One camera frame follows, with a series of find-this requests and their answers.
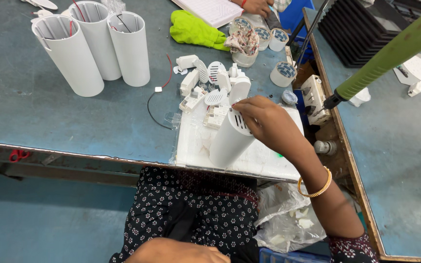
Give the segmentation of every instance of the green handle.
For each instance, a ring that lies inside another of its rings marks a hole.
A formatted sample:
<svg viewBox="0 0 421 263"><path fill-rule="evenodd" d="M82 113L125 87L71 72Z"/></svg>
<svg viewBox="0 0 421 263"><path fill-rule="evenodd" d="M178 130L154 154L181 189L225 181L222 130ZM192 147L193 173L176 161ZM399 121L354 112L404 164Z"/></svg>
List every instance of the green handle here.
<svg viewBox="0 0 421 263"><path fill-rule="evenodd" d="M406 62L421 51L421 17L385 45L348 80L336 88L349 100L390 69Z"/></svg>

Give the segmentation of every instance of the gold bangle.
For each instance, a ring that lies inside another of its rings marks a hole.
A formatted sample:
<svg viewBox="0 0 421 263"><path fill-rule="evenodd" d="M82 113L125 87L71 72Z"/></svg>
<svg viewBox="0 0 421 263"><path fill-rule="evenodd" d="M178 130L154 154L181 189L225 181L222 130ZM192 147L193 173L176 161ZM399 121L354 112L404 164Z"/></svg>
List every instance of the gold bangle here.
<svg viewBox="0 0 421 263"><path fill-rule="evenodd" d="M303 194L303 193L301 193L301 189L300 189L300 186L301 186L301 181L302 181L302 179L301 179L301 177L300 177L300 179L298 180L298 192L301 194L301 195L303 195L303 196L305 196L305 197L317 197L317 196L319 196L320 194L322 194L322 193L324 193L324 191L326 191L327 190L327 188L329 187L329 185L331 184L331 181L332 181L332 174L331 174L331 171L326 167L326 166L323 166L324 167L324 169L326 169L326 171L327 171L327 182L326 182L326 185L323 187L323 189L321 189L321 190L319 190L318 192L316 192L316 193L314 193L314 194L310 194L310 195L306 195L306 194Z"/></svg>

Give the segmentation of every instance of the black wire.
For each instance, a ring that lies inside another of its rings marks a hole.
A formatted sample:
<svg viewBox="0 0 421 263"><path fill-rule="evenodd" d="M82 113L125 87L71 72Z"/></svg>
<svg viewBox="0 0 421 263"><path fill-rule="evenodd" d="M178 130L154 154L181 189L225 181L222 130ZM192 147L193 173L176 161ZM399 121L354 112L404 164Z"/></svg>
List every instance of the black wire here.
<svg viewBox="0 0 421 263"><path fill-rule="evenodd" d="M126 29L129 31L129 33L131 33L131 30L129 30L129 28L126 26L126 24L121 20L120 16L116 15L116 17L121 21L121 23L123 23L124 27L126 27Z"/></svg>
<svg viewBox="0 0 421 263"><path fill-rule="evenodd" d="M150 96L149 100L147 101L147 111L149 112L149 115L151 116L152 120L153 120L155 123L157 123L158 125L160 125L160 126L162 126L162 127L164 127L164 128L167 128L167 129L169 129L169 130L172 130L172 131L173 131L173 129L172 129L172 128L167 127L167 126L165 126L165 125L161 125L158 121L156 121L156 120L155 120L155 118L152 116L151 111L149 110L149 101L151 101L151 99L152 99L152 97L155 95L155 93L156 93L156 92L152 93L152 95Z"/></svg>

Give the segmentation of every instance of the floral printed dress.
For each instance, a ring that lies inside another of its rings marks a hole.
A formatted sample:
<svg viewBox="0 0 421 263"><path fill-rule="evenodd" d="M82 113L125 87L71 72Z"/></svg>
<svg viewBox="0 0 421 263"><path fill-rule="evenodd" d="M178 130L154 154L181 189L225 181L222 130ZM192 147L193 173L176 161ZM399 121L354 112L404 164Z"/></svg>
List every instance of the floral printed dress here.
<svg viewBox="0 0 421 263"><path fill-rule="evenodd" d="M222 174L144 167L137 183L135 201L124 226L124 244L110 263L124 262L144 242L164 236L170 222L168 208L186 202L196 209L191 242L214 246L233 257L242 246L258 248L253 236L258 197L245 178ZM368 235L354 239L329 237L331 263L377 263Z"/></svg>

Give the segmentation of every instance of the open notebook page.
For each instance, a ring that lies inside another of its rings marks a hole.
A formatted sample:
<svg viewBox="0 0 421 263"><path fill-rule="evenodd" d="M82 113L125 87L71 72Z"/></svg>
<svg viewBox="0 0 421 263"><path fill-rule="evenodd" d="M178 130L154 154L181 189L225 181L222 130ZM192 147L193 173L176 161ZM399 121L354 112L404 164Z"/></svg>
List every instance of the open notebook page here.
<svg viewBox="0 0 421 263"><path fill-rule="evenodd" d="M172 0L211 27L221 27L240 16L243 9L229 0Z"/></svg>

